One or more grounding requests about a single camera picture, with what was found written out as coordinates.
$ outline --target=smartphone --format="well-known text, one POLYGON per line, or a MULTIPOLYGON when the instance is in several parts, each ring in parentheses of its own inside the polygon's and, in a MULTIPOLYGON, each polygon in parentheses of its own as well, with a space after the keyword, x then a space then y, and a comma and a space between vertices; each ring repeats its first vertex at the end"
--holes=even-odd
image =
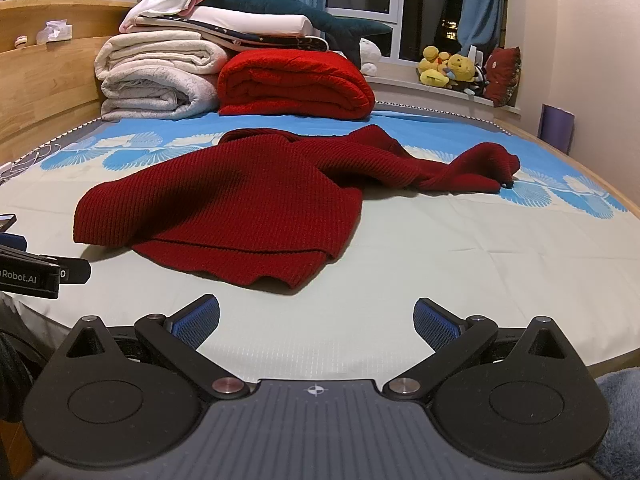
POLYGON ((0 215, 0 233, 4 233, 9 227, 15 224, 15 215, 0 215))

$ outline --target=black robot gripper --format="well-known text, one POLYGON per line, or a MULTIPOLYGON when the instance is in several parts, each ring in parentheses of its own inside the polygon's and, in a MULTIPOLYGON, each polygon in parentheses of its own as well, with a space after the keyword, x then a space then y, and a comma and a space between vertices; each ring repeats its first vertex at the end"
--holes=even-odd
POLYGON ((83 317, 25 402, 43 455, 25 479, 607 478, 590 460, 605 399, 551 318, 502 329, 418 300, 415 329, 435 353, 381 391, 371 380, 250 390, 196 351, 219 319, 211 295, 133 327, 83 317))

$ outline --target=dark green plush toy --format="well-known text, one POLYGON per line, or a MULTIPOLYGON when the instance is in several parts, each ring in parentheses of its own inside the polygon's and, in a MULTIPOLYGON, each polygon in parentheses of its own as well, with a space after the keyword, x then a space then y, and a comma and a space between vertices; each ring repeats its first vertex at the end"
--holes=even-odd
POLYGON ((330 34, 347 59, 358 68, 360 38, 391 32, 391 27, 384 23, 359 18, 337 18, 300 0, 204 0, 201 5, 255 14, 302 14, 308 17, 314 28, 330 34))

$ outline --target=bed sheet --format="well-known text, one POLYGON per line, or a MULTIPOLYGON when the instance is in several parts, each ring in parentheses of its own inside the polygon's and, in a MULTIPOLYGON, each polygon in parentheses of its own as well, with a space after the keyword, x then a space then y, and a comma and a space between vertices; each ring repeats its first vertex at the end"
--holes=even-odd
POLYGON ((443 118, 375 112, 361 121, 294 116, 123 120, 0 186, 0 209, 34 253, 85 257, 92 277, 58 300, 14 296, 65 326, 97 314, 110 325, 171 314, 202 294, 221 306, 200 352, 247 381, 385 381, 432 353, 413 309, 428 297, 460 317, 501 326, 553 317, 586 362, 640 347, 640 221, 592 180, 519 137, 443 118), (449 162, 482 141, 520 157, 513 189, 423 195, 371 187, 342 256, 295 292, 242 288, 160 267, 133 251, 72 241, 80 197, 99 182, 216 144, 239 127, 343 135, 378 124, 414 156, 449 162))

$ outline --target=headboard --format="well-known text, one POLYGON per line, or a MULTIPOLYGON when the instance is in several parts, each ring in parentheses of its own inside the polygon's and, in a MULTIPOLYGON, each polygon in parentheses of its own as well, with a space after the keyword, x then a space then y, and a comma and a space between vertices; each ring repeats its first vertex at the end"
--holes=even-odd
POLYGON ((0 2, 0 165, 100 116, 94 59, 134 4, 111 0, 0 2), (67 20, 73 39, 35 44, 45 22, 67 20), (26 47, 14 49, 18 36, 26 47))

